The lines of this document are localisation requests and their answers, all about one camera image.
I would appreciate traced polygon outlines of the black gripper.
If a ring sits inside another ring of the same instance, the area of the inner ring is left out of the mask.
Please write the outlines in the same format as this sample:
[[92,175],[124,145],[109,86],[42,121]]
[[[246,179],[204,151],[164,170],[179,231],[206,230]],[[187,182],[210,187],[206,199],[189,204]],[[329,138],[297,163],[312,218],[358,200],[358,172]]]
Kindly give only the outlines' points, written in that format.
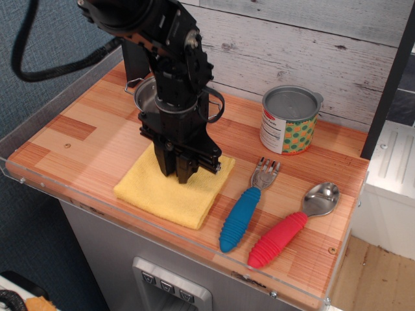
[[[202,116],[217,114],[219,107],[210,104],[208,97],[201,97]],[[154,152],[164,176],[177,174],[178,182],[186,184],[200,167],[216,174],[221,169],[219,157],[222,152],[210,138],[205,122],[199,113],[191,111],[179,115],[170,113],[143,113],[141,134],[154,143]]]

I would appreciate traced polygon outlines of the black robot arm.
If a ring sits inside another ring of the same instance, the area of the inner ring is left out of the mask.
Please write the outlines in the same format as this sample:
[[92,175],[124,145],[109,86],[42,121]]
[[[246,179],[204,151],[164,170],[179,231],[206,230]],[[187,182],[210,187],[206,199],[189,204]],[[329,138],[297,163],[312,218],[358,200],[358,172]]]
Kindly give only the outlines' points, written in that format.
[[221,149],[207,125],[224,113],[224,97],[207,86],[213,65],[202,49],[194,17],[179,1],[79,1],[101,30],[145,50],[157,93],[155,112],[139,114],[140,132],[152,140],[161,172],[179,183],[200,167],[217,173]]

